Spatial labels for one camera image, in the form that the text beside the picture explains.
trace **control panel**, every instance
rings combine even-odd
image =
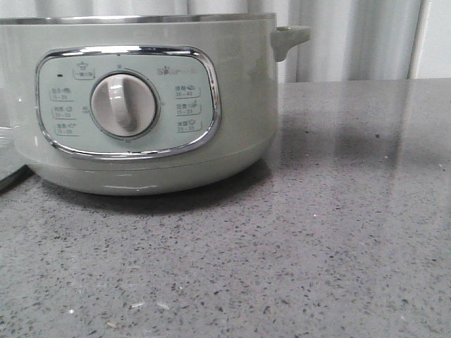
[[[38,65],[36,85],[44,136],[74,157],[180,154],[207,143],[221,122],[213,64],[190,47],[54,51]]]

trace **gray speckled countertop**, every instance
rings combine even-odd
[[[0,195],[0,337],[449,337],[451,80],[289,84],[263,159]]]

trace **white rotary knob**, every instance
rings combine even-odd
[[[146,82],[118,73],[105,77],[94,88],[92,115],[112,135],[132,137],[144,132],[155,119],[156,99]]]

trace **white curtain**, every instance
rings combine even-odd
[[[0,17],[275,12],[311,41],[279,65],[281,82],[406,78],[421,0],[0,0]]]

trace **side handle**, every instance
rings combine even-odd
[[[302,42],[310,40],[310,27],[287,26],[277,27],[271,33],[271,46],[274,50],[274,58],[277,62],[286,59],[288,51]]]

